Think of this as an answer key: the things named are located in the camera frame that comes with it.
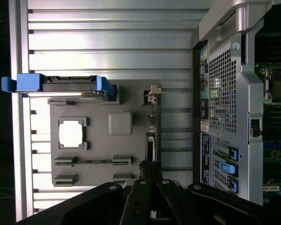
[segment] dark background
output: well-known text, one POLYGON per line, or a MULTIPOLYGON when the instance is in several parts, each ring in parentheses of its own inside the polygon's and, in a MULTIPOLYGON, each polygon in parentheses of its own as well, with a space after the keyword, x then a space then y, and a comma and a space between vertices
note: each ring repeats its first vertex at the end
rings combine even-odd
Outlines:
POLYGON ((1 91, 3 76, 10 76, 8 0, 0 0, 0 187, 9 188, 0 188, 0 225, 15 222, 11 95, 1 91))

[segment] ribbed metal panel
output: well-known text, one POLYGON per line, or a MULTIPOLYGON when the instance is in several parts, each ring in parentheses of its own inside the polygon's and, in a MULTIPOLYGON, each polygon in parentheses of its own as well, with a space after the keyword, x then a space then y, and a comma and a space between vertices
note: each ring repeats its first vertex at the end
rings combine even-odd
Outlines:
MULTIPOLYGON (((214 2, 21 0, 22 42, 28 39, 22 43, 18 72, 160 80, 166 91, 162 96, 164 177, 185 187, 192 182, 192 29, 214 2)), ((91 187, 53 187, 47 101, 31 99, 23 104, 25 110, 36 112, 30 116, 31 126, 24 128, 31 137, 27 144, 31 148, 25 148, 31 157, 25 163, 31 160, 33 171, 26 174, 26 185, 31 179, 33 192, 26 193, 26 208, 17 209, 29 216, 91 187)))

